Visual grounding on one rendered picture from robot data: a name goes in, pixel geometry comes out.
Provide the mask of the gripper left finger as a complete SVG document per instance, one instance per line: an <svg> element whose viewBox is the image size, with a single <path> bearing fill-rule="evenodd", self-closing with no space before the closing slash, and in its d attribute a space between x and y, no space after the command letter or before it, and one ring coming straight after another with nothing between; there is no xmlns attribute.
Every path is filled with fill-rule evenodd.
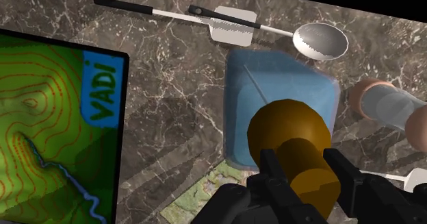
<svg viewBox="0 0 427 224"><path fill-rule="evenodd" d="M259 170L245 186L221 185L192 224L328 224L292 190L273 150L261 150Z"/></svg>

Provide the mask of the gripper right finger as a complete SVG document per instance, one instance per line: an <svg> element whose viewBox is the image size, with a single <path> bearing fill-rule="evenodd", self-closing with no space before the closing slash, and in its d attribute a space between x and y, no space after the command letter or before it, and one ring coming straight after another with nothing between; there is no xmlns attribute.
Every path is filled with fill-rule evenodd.
<svg viewBox="0 0 427 224"><path fill-rule="evenodd" d="M341 184L338 204L358 224L427 224L427 183L407 192L385 177L360 172L337 149L325 149L323 158Z"/></svg>

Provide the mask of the amber yellow bottle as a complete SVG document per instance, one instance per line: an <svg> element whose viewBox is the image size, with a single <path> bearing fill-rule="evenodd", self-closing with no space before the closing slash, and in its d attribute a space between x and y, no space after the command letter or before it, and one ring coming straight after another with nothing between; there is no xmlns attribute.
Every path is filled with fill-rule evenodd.
<svg viewBox="0 0 427 224"><path fill-rule="evenodd" d="M252 117L247 139L257 165L262 149L274 150L301 201L329 217L341 184L322 156L323 150L331 147L331 133L315 110L292 99L273 101Z"/></svg>

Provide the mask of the white utensil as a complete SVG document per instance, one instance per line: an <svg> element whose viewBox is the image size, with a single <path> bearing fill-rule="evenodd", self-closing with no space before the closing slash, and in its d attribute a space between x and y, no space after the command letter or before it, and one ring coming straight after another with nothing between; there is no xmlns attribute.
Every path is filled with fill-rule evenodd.
<svg viewBox="0 0 427 224"><path fill-rule="evenodd" d="M392 179L404 183L403 189L407 192L413 192L414 187L419 184L427 183L427 169L414 168L408 175L400 176L387 173L377 173L372 171L360 171L372 175L378 175L386 179Z"/></svg>

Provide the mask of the pale folded map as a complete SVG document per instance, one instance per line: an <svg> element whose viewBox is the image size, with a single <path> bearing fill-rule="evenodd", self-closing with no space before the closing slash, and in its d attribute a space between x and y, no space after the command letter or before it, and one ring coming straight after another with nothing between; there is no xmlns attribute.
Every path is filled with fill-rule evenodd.
<svg viewBox="0 0 427 224"><path fill-rule="evenodd" d="M253 174L257 172L237 170L224 160L165 207L160 214L169 224L190 224L221 185L233 183L245 186L246 179Z"/></svg>

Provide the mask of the green contour map book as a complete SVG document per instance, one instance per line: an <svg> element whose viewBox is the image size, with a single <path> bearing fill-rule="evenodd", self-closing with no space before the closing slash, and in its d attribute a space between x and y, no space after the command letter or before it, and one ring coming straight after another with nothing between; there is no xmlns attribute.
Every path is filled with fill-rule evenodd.
<svg viewBox="0 0 427 224"><path fill-rule="evenodd" d="M129 56L0 29L0 224L115 224Z"/></svg>

